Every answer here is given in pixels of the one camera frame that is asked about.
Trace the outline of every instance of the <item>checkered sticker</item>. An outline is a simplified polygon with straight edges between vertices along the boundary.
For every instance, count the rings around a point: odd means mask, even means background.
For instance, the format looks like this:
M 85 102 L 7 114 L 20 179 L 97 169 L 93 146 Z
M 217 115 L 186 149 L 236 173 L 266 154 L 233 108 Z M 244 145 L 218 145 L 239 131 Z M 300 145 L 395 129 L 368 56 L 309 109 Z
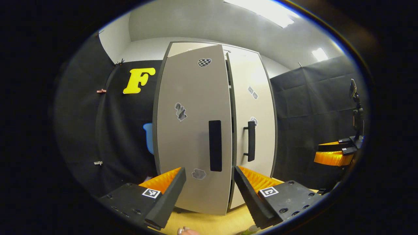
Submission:
M 273 188 L 273 187 L 269 187 L 266 189 L 260 189 L 261 194 L 263 194 L 264 197 L 269 197 L 271 195 L 275 195 L 278 194 L 279 192 Z
M 206 66 L 208 66 L 209 64 L 210 64 L 210 62 L 212 62 L 212 59 L 200 59 L 200 60 L 198 60 L 198 62 L 197 62 L 197 64 L 200 66 L 200 67 L 206 67 Z
M 154 190 L 154 189 L 147 189 L 145 192 L 142 193 L 142 195 L 152 198 L 157 198 L 158 194 L 160 194 L 161 191 Z

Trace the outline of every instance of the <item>white wall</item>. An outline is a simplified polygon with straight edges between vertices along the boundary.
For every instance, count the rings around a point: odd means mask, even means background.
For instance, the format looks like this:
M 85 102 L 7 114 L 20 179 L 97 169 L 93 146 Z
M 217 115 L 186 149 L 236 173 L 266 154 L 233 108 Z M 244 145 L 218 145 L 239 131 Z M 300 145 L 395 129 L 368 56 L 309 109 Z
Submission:
M 123 53 L 117 58 L 118 61 L 124 59 L 124 62 L 141 61 L 141 60 L 162 60 L 166 53 L 167 47 L 172 41 L 197 41 L 197 42 L 216 42 L 214 40 L 207 40 L 202 38 L 186 38 L 186 37 L 165 37 L 165 38 L 150 38 L 144 40 L 133 41 L 125 49 Z M 261 55 L 264 66 L 270 78 L 289 71 L 290 69 L 284 67 L 278 62 Z
M 131 43 L 129 35 L 130 12 L 119 17 L 100 29 L 99 38 L 102 46 L 113 63 L 120 62 L 120 55 Z

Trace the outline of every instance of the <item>ceiling light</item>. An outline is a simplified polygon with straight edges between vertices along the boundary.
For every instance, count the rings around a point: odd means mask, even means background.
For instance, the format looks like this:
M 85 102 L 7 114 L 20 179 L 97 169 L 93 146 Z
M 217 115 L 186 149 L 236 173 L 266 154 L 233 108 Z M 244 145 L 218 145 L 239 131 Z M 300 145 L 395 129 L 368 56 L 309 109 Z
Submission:
M 322 48 L 318 48 L 318 50 L 312 51 L 313 56 L 315 56 L 315 58 L 318 61 L 323 61 L 328 59 L 328 56 L 326 56 L 324 50 L 322 50 Z
M 224 0 L 224 2 L 250 10 L 282 28 L 294 23 L 289 16 L 299 18 L 296 13 L 272 0 Z

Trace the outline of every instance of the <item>yellow letter f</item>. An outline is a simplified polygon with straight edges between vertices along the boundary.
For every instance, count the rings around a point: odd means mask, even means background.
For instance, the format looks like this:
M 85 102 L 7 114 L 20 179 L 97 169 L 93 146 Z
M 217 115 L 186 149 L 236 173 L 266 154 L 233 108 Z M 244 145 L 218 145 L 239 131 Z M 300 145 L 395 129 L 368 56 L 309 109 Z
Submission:
M 155 68 L 146 68 L 146 69 L 132 69 L 129 71 L 131 73 L 131 77 L 129 78 L 128 85 L 125 89 L 123 89 L 124 94 L 136 94 L 141 91 L 139 88 L 139 83 L 141 86 L 145 86 L 148 81 L 148 74 L 151 76 L 155 74 Z

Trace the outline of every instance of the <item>blue object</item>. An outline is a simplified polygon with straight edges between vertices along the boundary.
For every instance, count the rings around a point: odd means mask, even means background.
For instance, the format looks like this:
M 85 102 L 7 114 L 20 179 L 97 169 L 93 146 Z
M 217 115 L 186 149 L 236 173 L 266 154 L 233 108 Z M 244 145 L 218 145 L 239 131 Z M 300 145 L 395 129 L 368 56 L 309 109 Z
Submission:
M 147 148 L 148 151 L 154 155 L 154 145 L 153 145 L 153 124 L 146 123 L 143 125 L 147 138 Z

